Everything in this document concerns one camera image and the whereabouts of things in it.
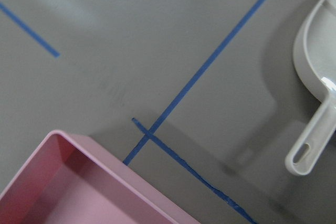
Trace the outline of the beige plastic dustpan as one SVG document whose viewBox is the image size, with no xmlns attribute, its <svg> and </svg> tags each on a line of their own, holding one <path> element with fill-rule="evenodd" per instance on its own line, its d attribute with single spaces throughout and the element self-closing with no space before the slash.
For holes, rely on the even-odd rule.
<svg viewBox="0 0 336 224">
<path fill-rule="evenodd" d="M 308 175 L 335 133 L 335 0 L 318 0 L 293 45 L 301 82 L 321 104 L 285 158 L 286 169 Z"/>
</svg>

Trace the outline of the pink plastic bin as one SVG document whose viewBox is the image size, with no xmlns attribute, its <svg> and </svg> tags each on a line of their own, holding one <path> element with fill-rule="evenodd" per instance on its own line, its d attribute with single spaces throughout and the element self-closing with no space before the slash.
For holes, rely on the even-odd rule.
<svg viewBox="0 0 336 224">
<path fill-rule="evenodd" d="M 196 223 L 92 138 L 48 133 L 1 193 L 1 223 Z"/>
</svg>

